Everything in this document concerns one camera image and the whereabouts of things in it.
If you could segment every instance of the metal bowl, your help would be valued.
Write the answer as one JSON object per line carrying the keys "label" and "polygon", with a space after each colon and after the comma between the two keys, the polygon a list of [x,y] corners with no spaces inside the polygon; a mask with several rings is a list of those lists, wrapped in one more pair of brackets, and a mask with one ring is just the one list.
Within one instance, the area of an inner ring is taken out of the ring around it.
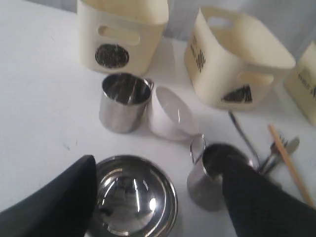
{"label": "metal bowl", "polygon": [[114,156],[97,164],[97,180],[92,236],[159,237],[171,231],[177,195],[156,165],[137,156]]}

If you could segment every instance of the cream plastic basket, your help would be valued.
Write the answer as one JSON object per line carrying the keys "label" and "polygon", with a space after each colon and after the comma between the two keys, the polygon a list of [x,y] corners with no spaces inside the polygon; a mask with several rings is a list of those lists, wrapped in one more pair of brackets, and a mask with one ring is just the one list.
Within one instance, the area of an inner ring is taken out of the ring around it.
{"label": "cream plastic basket", "polygon": [[168,19],[167,0],[78,0],[80,60],[95,71],[142,75]]}
{"label": "cream plastic basket", "polygon": [[[229,27],[209,27],[214,18]],[[198,97],[222,109],[254,108],[295,66],[295,59],[257,19],[227,10],[200,9],[185,52]]]}

